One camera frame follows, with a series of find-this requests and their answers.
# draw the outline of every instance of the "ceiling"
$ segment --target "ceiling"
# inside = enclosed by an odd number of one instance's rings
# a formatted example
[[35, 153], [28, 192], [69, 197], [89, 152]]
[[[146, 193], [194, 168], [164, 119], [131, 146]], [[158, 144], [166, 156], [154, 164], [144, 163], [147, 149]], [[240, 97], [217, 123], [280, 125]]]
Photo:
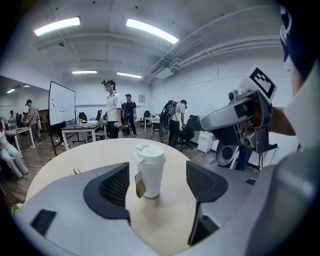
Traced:
[[[11, 92], [10, 94], [8, 94], [7, 92], [11, 89], [16, 88], [17, 86], [30, 86], [30, 87], [20, 87], [19, 89], [16, 89], [15, 91]], [[36, 86], [32, 86], [30, 84], [27, 83], [22, 83], [20, 81], [17, 80], [13, 80], [11, 78], [7, 78], [5, 76], [0, 75], [0, 97], [1, 96], [17, 96], [19, 94], [26, 94], [26, 93], [37, 93], [39, 91], [46, 91], [44, 89], [41, 89], [39, 87]]]
[[[121, 79], [116, 73], [122, 72], [151, 84], [166, 67], [175, 72], [226, 52], [281, 47], [280, 10], [273, 0], [46, 0], [35, 10], [30, 11], [34, 18], [28, 33], [38, 53], [67, 81]], [[32, 32], [77, 16], [80, 26], [42, 36]], [[127, 27], [128, 19], [162, 29], [179, 41], [172, 44]], [[76, 70], [98, 74], [73, 75]]]

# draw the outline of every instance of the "white sleeve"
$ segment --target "white sleeve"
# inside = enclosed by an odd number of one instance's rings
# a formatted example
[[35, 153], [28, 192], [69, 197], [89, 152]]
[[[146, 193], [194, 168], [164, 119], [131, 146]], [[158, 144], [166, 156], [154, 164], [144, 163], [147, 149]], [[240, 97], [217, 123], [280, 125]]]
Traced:
[[121, 100], [119, 99], [119, 94], [116, 93], [114, 96], [113, 96], [113, 101], [114, 101], [114, 104], [115, 104], [115, 107], [117, 109], [121, 109], [122, 106], [121, 106]]
[[185, 104], [183, 104], [183, 103], [181, 103], [181, 106], [180, 106], [180, 112], [181, 113], [185, 113], [185, 111], [186, 111], [186, 105]]

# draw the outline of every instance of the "man in black shirt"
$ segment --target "man in black shirt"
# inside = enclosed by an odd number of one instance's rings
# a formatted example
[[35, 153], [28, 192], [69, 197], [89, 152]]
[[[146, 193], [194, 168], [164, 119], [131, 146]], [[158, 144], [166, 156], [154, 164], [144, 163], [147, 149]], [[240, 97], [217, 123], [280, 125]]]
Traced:
[[130, 122], [134, 136], [137, 136], [135, 119], [137, 118], [136, 108], [137, 105], [131, 100], [131, 94], [126, 94], [125, 113], [124, 117]]

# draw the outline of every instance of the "fluorescent light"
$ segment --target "fluorescent light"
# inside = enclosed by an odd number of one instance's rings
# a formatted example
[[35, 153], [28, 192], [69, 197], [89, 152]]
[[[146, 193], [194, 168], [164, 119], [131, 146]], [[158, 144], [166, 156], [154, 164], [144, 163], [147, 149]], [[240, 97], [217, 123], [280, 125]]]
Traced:
[[37, 36], [41, 36], [42, 34], [53, 31], [53, 30], [58, 30], [65, 27], [76, 26], [76, 25], [80, 25], [79, 17], [68, 18], [68, 19], [60, 20], [60, 21], [45, 25], [43, 27], [36, 29], [34, 33]]
[[128, 19], [128, 21], [126, 22], [127, 27], [131, 27], [131, 28], [135, 28], [138, 30], [143, 30], [146, 32], [149, 32], [151, 34], [154, 34], [158, 37], [161, 37], [165, 40], [168, 40], [169, 42], [175, 44], [176, 42], [179, 41], [178, 38], [174, 37], [173, 35], [155, 27], [155, 26], [151, 26], [149, 24], [134, 20], [134, 19]]
[[133, 78], [142, 78], [142, 76], [135, 75], [135, 74], [126, 74], [126, 73], [120, 73], [120, 72], [117, 72], [116, 74], [120, 76], [127, 76], [127, 77], [133, 77]]
[[98, 73], [96, 70], [82, 70], [82, 71], [72, 71], [72, 74], [96, 74]]

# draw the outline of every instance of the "cup lid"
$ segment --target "cup lid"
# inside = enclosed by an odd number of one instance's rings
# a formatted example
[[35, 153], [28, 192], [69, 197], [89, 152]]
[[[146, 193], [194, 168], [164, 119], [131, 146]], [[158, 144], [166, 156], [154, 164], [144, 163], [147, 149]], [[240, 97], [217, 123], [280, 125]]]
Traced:
[[163, 147], [145, 143], [140, 143], [136, 146], [136, 153], [147, 162], [159, 161], [166, 156], [166, 151]]

